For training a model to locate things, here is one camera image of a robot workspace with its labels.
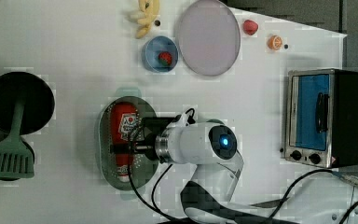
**white table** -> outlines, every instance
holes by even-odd
[[[108,185],[96,165],[95,125],[119,87],[138,87],[161,114],[195,105],[200,117],[232,127],[246,163],[233,196],[236,203],[277,199],[296,177],[313,169],[281,159],[284,81],[292,69],[341,68],[344,35],[232,9],[239,25],[251,19],[259,31],[241,33],[240,55],[228,72],[196,75],[182,58],[167,75],[146,71],[140,49],[156,35],[174,39],[176,20],[192,2],[161,0],[161,26],[136,40],[137,25],[126,20],[137,9],[135,0],[0,1],[0,75],[9,67],[27,67],[48,82],[56,99],[48,126],[25,136],[37,157],[35,178],[0,181],[0,224],[165,220],[132,193]],[[269,50],[270,35],[280,35],[289,49]],[[165,167],[158,168],[144,197]],[[194,169],[175,165],[162,180],[157,197],[169,214],[184,215],[178,193]],[[337,192],[335,186],[324,188]],[[341,191],[341,197],[351,196],[350,187]]]

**pink plate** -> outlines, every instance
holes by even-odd
[[[217,0],[199,0],[182,16],[177,33],[186,64],[196,73],[217,76],[237,60],[241,34],[231,10]]]

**blue bowl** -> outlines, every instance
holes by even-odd
[[[172,63],[164,66],[158,60],[158,55],[167,51],[172,55]],[[178,48],[175,43],[166,36],[156,36],[148,41],[143,48],[142,61],[146,69],[152,72],[166,73],[176,66],[178,62]]]

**spatula handle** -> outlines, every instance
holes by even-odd
[[[22,115],[24,113],[24,105],[26,98],[26,89],[19,88],[16,104],[14,106],[13,120],[11,121],[11,130],[9,136],[11,138],[18,138],[20,136]]]

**round plate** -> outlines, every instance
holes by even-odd
[[[19,86],[26,90],[21,134],[34,133],[43,128],[54,112],[54,96],[41,78],[24,72],[11,72],[0,76],[0,130],[9,133]]]
[[[182,16],[179,49],[196,73],[217,76],[237,60],[241,33],[231,10],[217,0],[199,0]]]

